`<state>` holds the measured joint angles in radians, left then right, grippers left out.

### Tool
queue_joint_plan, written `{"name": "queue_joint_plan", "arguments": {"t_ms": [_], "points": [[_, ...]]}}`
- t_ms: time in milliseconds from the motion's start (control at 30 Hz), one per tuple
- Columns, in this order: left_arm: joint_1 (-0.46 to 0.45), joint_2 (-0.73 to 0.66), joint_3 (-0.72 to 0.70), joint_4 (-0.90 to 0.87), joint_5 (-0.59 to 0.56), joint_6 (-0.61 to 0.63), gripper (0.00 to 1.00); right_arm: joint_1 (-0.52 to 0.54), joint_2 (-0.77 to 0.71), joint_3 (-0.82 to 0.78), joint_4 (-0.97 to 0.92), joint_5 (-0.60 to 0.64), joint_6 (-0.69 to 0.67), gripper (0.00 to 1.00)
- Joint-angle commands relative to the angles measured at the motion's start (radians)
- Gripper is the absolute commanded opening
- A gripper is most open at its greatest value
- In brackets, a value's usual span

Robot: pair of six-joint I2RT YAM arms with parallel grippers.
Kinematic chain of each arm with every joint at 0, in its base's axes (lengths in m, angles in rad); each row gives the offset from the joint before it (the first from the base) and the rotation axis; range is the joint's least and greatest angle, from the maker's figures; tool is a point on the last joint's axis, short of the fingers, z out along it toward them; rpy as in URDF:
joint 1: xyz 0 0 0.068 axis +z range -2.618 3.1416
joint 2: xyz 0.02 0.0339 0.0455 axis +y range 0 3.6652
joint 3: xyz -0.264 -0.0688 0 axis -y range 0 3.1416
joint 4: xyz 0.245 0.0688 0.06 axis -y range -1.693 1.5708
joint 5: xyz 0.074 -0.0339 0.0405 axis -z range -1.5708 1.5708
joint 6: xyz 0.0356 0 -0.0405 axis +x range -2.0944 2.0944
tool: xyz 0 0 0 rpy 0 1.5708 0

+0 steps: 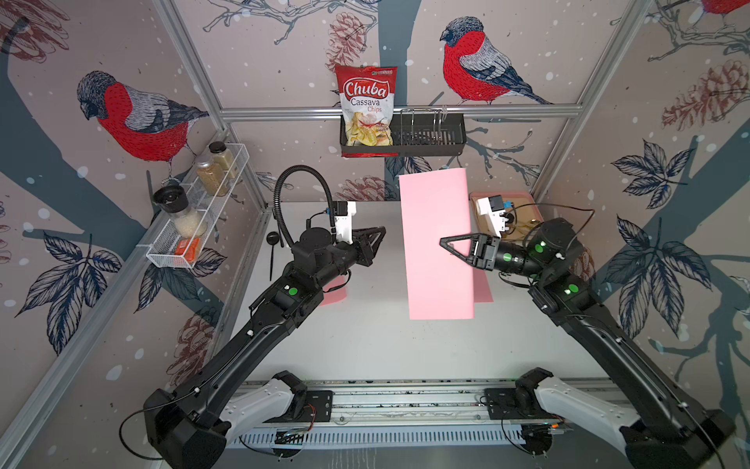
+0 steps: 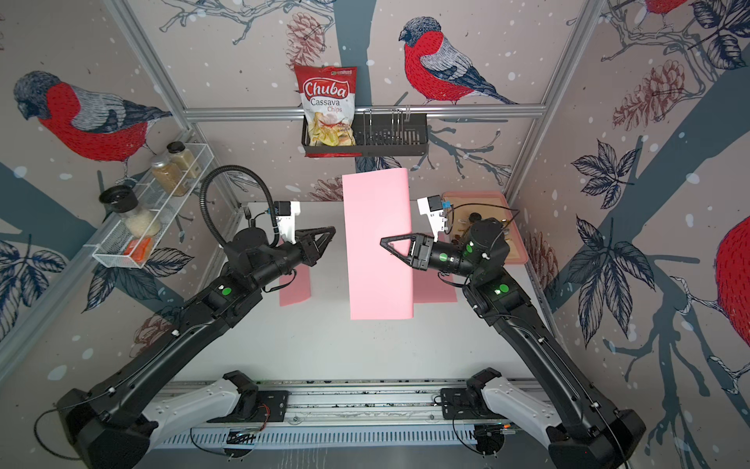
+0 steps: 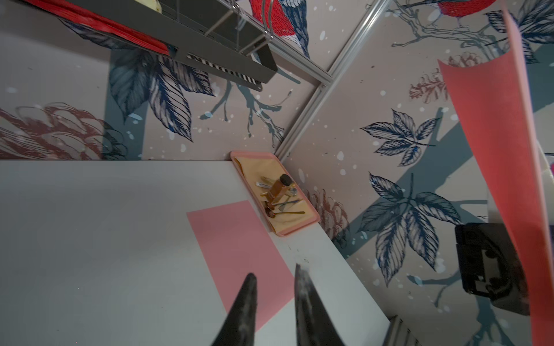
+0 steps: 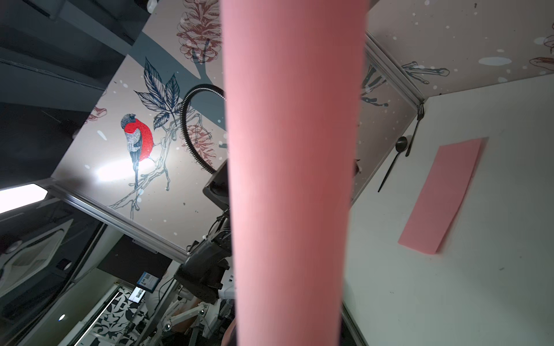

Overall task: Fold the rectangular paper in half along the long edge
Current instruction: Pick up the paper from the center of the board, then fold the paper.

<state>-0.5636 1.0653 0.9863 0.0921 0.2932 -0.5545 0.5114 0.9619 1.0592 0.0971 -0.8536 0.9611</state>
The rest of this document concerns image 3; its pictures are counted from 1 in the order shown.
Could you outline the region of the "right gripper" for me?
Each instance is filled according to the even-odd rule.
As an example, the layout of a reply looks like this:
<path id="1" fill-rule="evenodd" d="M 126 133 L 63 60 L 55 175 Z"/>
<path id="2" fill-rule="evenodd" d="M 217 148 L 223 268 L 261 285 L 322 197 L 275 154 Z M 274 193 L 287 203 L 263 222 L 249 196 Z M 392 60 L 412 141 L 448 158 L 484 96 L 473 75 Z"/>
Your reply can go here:
<path id="1" fill-rule="evenodd" d="M 466 223 L 454 228 L 463 289 L 505 311 L 529 316 L 522 263 L 502 223 Z"/>

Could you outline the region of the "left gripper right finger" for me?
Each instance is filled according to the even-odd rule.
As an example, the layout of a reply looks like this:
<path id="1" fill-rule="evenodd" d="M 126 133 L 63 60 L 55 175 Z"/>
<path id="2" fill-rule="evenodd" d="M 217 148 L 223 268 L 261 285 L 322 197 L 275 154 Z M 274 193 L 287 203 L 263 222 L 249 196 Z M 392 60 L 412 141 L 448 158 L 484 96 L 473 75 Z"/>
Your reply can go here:
<path id="1" fill-rule="evenodd" d="M 296 265 L 294 275 L 294 305 L 299 346 L 345 345 L 324 307 L 310 274 L 299 264 Z"/>

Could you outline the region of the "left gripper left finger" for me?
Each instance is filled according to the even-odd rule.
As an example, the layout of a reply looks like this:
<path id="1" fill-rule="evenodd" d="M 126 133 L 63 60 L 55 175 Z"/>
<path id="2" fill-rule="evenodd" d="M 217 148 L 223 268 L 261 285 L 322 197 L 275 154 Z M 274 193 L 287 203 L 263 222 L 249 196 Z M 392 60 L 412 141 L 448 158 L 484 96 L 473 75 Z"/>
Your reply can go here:
<path id="1" fill-rule="evenodd" d="M 249 273 L 212 346 L 253 346 L 257 306 L 257 278 Z"/>

